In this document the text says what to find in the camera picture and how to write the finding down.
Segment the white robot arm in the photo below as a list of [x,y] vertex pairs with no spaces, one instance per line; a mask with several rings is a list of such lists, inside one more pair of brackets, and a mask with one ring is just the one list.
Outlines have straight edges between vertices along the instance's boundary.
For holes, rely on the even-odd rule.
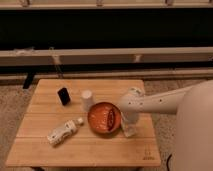
[[149,96],[132,87],[118,106],[126,122],[139,113],[175,114],[171,171],[213,171],[213,80]]

